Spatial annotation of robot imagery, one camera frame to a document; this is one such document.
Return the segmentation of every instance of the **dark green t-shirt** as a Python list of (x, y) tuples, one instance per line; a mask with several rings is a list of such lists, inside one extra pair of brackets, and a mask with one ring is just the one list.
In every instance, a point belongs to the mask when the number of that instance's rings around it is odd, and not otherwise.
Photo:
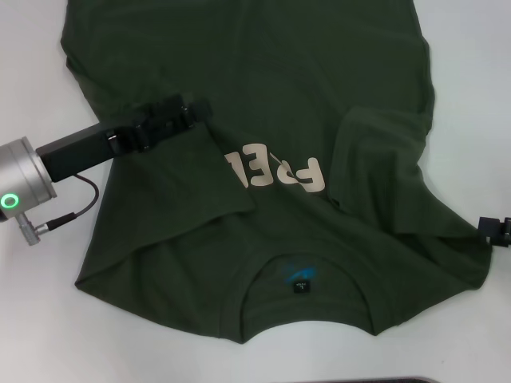
[(115, 160), (77, 287), (245, 342), (371, 334), (488, 273), (422, 181), (428, 47), (411, 0), (69, 0), (62, 46), (100, 119), (175, 93), (207, 126)]

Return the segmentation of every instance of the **white table surface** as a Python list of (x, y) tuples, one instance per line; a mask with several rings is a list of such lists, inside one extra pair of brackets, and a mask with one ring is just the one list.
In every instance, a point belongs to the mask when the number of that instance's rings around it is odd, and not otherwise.
[[(34, 147), (96, 122), (59, 46), (65, 0), (0, 0), (0, 143)], [(465, 219), (511, 216), (511, 2), (416, 0), (432, 48), (438, 103), (422, 159), (434, 193)], [(103, 188), (110, 164), (85, 174)], [(92, 197), (78, 180), (33, 209), (42, 223)], [(125, 313), (73, 286), (97, 206), (28, 247), (0, 227), (0, 382), (244, 383), (423, 376), (511, 381), (511, 250), (496, 250), (482, 290), (374, 338), (304, 322), (247, 345), (202, 338)]]

